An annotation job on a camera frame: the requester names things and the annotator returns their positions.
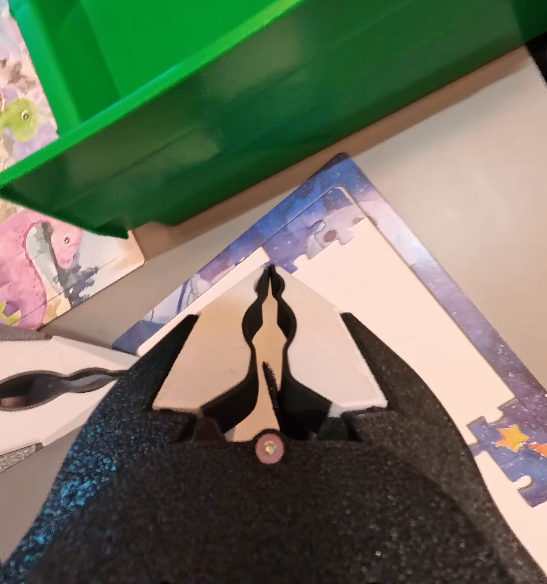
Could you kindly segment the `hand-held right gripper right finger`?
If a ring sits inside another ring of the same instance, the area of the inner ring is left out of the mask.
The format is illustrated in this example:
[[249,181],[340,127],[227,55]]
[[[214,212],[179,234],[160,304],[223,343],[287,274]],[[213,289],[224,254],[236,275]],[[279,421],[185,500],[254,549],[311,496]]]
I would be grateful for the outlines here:
[[285,339],[278,403],[287,430],[318,433],[329,419],[386,410],[388,400],[339,309],[276,266],[272,296]]

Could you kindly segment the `blue framed puzzle board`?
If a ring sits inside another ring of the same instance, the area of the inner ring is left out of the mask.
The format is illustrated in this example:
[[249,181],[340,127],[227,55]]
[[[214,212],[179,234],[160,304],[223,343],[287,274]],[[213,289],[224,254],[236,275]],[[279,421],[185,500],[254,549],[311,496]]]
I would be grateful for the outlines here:
[[[340,312],[351,312],[401,356],[434,391],[468,448],[476,442],[468,425],[482,416],[496,420],[500,407],[514,398],[547,434],[547,390],[344,154],[288,194],[112,347],[144,354],[193,310],[269,263],[262,244],[291,221],[313,224],[316,203],[335,186],[347,191],[365,219],[348,244],[335,242],[313,259],[300,256],[291,274]],[[547,503],[532,507],[521,494],[530,477],[511,482],[488,454],[474,460],[493,500],[547,575]]]

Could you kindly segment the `pink dinosaur puzzle board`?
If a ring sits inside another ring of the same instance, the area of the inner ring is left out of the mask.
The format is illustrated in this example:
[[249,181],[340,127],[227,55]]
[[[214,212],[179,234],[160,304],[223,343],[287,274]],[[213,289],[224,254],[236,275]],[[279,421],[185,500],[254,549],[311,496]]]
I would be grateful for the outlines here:
[[[0,172],[58,138],[22,33],[0,1]],[[37,330],[144,264],[111,238],[0,198],[0,324]]]

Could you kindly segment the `blue grey puzzle piece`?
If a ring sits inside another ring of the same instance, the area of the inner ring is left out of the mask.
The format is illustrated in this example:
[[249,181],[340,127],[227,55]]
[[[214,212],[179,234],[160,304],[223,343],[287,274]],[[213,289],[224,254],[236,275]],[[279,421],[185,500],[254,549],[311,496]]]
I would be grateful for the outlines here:
[[365,219],[364,213],[351,200],[344,188],[335,186],[326,191],[317,205],[317,220],[306,240],[308,259],[338,242],[348,244],[354,237],[354,227]]

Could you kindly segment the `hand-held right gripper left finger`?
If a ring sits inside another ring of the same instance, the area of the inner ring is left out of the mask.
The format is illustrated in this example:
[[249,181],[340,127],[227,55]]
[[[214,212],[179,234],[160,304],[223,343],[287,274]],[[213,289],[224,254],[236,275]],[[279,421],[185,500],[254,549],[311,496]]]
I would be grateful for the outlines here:
[[254,339],[263,327],[269,272],[255,270],[200,311],[154,410],[212,419],[221,432],[253,412],[259,394]]

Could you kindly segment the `grey desk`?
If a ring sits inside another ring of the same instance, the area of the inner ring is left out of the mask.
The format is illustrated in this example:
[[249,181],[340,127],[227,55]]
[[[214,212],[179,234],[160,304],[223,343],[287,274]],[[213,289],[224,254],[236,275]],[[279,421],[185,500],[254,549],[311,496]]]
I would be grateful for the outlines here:
[[[339,154],[489,323],[496,301],[505,324],[540,340],[529,316],[547,312],[547,85],[525,49],[177,227],[138,228],[152,267],[112,288],[115,324],[136,301],[165,300]],[[434,391],[351,312],[340,313],[386,410],[287,430],[272,266],[255,269],[269,267],[270,286],[253,412],[221,432],[153,409],[206,305],[193,310],[129,353],[138,361],[79,422],[0,473],[0,583],[547,583]],[[126,353],[111,334],[47,331]]]

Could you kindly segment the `plain blue puzzle piece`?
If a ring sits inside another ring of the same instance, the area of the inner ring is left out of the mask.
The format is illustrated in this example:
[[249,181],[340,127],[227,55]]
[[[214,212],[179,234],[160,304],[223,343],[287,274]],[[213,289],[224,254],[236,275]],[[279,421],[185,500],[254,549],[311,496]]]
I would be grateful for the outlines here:
[[288,273],[295,272],[297,270],[295,260],[306,254],[308,238],[318,232],[321,225],[321,221],[311,225],[304,225],[297,220],[287,223],[262,244],[269,263],[283,268]]

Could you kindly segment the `green plastic bin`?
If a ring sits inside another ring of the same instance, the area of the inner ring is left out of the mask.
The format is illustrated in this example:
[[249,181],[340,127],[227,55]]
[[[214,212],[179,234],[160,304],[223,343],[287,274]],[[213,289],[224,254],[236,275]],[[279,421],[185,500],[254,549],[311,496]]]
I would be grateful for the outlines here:
[[547,1],[11,1],[58,139],[0,197],[178,225],[547,31]]

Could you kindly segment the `blue star puzzle piece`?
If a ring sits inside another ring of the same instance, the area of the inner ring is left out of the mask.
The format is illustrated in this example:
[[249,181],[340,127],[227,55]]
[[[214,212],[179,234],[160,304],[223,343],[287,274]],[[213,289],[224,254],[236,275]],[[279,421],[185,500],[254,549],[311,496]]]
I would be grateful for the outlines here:
[[486,453],[500,467],[511,482],[529,476],[525,469],[533,450],[530,444],[547,442],[547,434],[538,420],[516,398],[500,407],[499,417],[489,422],[480,417],[468,425],[476,437],[469,447],[474,457]]

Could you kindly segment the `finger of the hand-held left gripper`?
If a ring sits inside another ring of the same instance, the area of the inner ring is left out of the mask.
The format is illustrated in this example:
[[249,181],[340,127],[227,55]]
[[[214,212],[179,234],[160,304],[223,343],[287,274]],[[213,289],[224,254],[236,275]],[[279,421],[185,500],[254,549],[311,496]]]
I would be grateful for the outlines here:
[[25,374],[127,371],[138,356],[70,339],[0,341],[0,383]]
[[46,444],[79,422],[124,373],[0,374],[0,455]]

